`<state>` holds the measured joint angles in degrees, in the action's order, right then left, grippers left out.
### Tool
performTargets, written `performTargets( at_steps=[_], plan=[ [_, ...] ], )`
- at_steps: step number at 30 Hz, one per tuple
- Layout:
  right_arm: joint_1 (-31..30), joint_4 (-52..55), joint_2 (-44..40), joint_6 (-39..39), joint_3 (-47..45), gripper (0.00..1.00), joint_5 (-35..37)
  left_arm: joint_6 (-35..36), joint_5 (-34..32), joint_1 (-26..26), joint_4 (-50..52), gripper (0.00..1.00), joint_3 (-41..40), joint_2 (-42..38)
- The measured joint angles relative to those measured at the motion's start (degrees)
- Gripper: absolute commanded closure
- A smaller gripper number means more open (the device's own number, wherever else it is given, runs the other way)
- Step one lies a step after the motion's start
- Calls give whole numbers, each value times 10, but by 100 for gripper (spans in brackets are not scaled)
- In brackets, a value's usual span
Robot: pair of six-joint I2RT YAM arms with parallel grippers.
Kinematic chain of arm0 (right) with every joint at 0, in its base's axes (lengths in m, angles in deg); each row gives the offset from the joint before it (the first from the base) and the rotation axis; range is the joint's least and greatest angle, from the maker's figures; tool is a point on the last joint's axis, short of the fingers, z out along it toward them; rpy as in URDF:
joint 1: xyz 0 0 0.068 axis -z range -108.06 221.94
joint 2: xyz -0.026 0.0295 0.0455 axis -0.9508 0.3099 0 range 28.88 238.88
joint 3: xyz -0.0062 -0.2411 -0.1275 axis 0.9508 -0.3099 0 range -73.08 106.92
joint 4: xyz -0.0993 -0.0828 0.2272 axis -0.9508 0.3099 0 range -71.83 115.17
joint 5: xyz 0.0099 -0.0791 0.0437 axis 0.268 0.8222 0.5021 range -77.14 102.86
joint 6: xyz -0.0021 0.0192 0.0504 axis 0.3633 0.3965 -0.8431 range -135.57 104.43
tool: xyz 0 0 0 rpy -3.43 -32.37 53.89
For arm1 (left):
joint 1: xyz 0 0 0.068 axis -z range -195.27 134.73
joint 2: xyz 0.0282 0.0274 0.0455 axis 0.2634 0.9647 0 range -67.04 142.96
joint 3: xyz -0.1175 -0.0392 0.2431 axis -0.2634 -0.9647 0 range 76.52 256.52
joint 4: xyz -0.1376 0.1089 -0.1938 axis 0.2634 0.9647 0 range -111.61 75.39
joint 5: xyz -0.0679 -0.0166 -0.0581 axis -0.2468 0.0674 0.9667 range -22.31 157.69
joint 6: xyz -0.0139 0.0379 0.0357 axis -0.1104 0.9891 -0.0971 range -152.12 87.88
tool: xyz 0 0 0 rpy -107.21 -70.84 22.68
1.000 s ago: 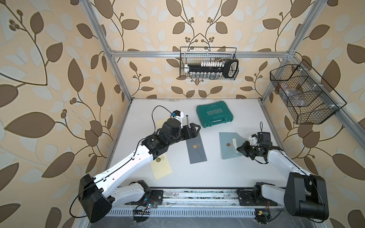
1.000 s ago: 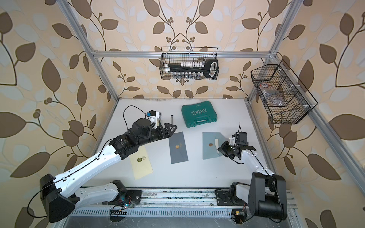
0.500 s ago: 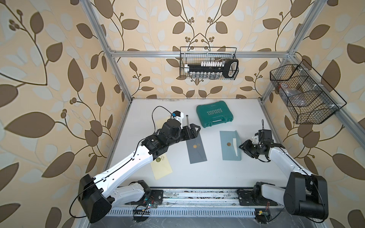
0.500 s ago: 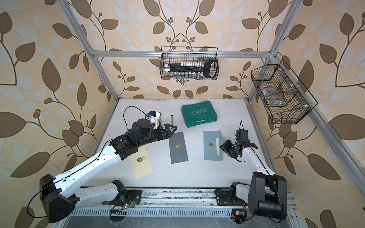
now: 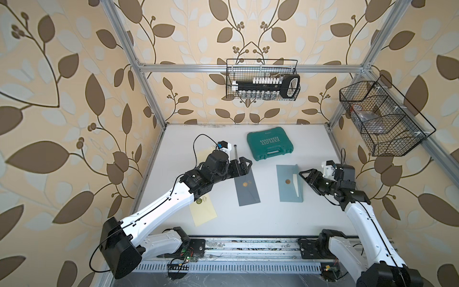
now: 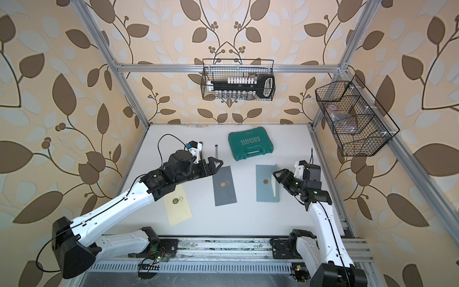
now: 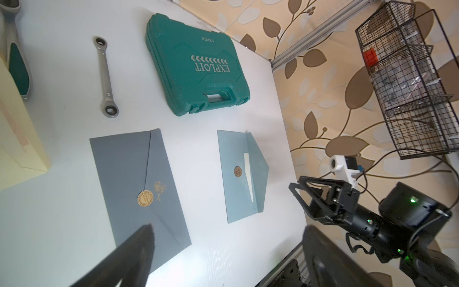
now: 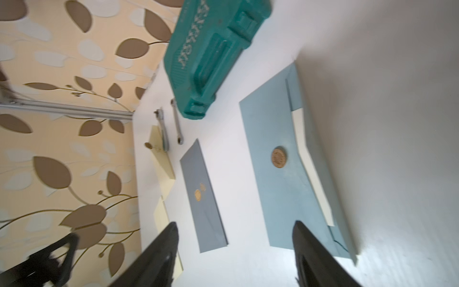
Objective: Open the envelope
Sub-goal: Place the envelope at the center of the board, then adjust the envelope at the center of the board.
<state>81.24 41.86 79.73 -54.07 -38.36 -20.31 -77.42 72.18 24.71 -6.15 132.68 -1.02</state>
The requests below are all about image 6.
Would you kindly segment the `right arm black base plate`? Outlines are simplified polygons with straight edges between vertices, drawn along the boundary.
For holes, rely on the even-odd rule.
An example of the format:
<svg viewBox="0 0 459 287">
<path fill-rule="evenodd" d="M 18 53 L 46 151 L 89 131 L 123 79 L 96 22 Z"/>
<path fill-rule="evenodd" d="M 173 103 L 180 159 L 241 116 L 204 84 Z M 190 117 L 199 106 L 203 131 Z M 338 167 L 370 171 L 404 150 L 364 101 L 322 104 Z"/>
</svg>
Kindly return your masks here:
<svg viewBox="0 0 459 287">
<path fill-rule="evenodd" d="M 296 250 L 296 240 L 299 237 L 307 237 L 316 240 L 317 237 L 310 231 L 293 229 L 287 239 L 274 237 L 270 239 L 274 259 L 301 259 Z"/>
</svg>

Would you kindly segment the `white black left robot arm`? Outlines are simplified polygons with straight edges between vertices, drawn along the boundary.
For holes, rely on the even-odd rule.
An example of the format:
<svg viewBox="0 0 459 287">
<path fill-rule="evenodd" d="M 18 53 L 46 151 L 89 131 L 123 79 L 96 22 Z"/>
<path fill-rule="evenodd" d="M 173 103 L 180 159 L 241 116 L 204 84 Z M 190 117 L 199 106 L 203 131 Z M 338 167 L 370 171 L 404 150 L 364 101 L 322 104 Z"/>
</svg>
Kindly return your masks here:
<svg viewBox="0 0 459 287">
<path fill-rule="evenodd" d="M 141 254 L 159 239 L 150 227 L 133 234 L 105 235 L 110 228 L 132 213 L 175 191 L 185 182 L 217 174 L 223 161 L 198 158 L 202 146 L 191 141 L 171 154 L 158 169 L 139 175 L 124 193 L 99 208 L 73 220 L 62 217 L 53 223 L 48 241 L 56 257 L 57 272 L 64 279 L 84 273 L 97 261 L 125 254 Z"/>
</svg>

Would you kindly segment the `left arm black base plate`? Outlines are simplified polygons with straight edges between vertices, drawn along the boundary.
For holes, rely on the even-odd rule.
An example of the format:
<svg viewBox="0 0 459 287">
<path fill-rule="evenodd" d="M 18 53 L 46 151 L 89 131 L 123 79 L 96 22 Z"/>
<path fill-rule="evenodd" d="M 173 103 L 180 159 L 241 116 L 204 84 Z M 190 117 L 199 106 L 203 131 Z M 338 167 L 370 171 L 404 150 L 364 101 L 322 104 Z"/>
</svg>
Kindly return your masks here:
<svg viewBox="0 0 459 287">
<path fill-rule="evenodd" d="M 142 252 L 129 253 L 130 258 L 172 258 L 178 251 L 178 239 L 160 239 L 151 227 L 142 227 L 140 235 L 146 235 L 148 245 Z"/>
</svg>

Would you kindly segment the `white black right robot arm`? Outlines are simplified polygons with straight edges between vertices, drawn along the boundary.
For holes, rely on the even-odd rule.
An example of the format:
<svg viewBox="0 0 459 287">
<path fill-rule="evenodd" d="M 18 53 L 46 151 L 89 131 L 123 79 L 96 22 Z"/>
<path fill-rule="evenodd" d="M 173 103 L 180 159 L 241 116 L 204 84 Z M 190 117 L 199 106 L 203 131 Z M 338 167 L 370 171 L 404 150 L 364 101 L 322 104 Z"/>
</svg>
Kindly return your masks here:
<svg viewBox="0 0 459 287">
<path fill-rule="evenodd" d="M 282 169 L 273 177 L 309 214 L 314 231 L 293 229 L 285 242 L 294 258 L 301 258 L 311 287 L 366 287 L 366 273 L 349 256 L 335 222 L 331 196 L 322 189 L 321 167 L 300 160 L 295 171 Z"/>
</svg>

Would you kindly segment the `dark grey envelope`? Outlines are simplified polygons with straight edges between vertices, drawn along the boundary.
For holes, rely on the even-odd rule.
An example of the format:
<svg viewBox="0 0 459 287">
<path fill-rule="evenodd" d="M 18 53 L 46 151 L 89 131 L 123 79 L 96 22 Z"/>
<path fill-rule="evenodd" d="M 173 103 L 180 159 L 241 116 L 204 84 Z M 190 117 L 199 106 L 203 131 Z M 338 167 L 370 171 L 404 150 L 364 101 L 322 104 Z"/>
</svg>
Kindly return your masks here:
<svg viewBox="0 0 459 287">
<path fill-rule="evenodd" d="M 223 206 L 237 202 L 230 166 L 221 167 L 218 173 L 212 176 L 212 180 L 215 206 Z"/>
</svg>

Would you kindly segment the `white card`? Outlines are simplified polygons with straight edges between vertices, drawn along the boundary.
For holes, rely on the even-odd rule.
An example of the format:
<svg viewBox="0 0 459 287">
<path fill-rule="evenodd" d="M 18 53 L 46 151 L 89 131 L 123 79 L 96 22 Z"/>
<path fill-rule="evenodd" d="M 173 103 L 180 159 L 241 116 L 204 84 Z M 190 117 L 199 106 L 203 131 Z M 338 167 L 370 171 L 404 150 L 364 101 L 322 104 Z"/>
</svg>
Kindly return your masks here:
<svg viewBox="0 0 459 287">
<path fill-rule="evenodd" d="M 271 186 L 273 189 L 273 196 L 278 201 L 279 200 L 279 183 L 277 182 L 276 178 L 273 175 L 271 176 Z"/>
</svg>

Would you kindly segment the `light blue-grey envelope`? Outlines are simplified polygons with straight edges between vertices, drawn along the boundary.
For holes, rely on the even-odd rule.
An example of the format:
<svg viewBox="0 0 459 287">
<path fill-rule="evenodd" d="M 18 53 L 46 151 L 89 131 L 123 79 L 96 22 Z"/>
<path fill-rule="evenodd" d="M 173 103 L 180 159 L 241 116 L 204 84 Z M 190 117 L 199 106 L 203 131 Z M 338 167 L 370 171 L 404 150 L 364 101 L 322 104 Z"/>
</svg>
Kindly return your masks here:
<svg viewBox="0 0 459 287">
<path fill-rule="evenodd" d="M 256 165 L 256 198 L 257 202 L 278 203 L 273 196 L 271 176 L 277 171 L 276 165 Z"/>
</svg>

